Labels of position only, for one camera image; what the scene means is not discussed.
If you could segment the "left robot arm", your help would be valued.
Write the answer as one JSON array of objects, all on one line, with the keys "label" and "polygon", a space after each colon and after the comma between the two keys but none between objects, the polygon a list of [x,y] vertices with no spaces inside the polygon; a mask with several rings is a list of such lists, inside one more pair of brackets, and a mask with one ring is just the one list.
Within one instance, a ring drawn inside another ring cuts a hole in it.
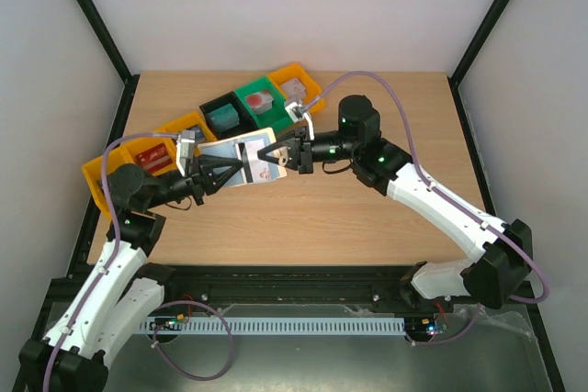
[{"label": "left robot arm", "polygon": [[207,154],[159,176],[124,163],[107,176],[114,205],[97,263],[63,315],[40,340],[28,340],[18,359],[30,391],[101,391],[129,338],[164,305],[173,269],[148,263],[165,218],[153,208],[185,198],[202,204],[243,164]]}]

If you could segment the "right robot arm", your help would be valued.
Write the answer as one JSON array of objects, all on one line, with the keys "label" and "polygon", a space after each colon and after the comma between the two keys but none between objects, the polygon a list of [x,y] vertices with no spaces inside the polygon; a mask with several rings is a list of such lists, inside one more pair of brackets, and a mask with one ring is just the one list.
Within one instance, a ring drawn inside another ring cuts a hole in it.
[{"label": "right robot arm", "polygon": [[336,130],[295,129],[257,157],[299,174],[312,173],[318,162],[348,160],[359,182],[419,213],[456,243],[462,259],[420,262],[402,277],[401,302],[410,310],[440,297],[471,297],[499,309],[530,273],[532,233],[525,222],[488,214],[426,174],[413,155],[382,137],[380,114],[363,95],[342,99]]}]

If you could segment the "beige card holder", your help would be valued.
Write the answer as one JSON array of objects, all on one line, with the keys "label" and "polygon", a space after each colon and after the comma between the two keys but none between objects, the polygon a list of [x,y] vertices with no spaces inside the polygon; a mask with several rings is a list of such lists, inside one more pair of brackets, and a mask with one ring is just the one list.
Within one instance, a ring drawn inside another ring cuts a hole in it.
[{"label": "beige card holder", "polygon": [[258,158],[257,153],[275,141],[274,130],[259,129],[226,140],[201,143],[198,150],[201,154],[239,160],[243,163],[243,167],[224,187],[265,184],[287,176],[284,167]]}]

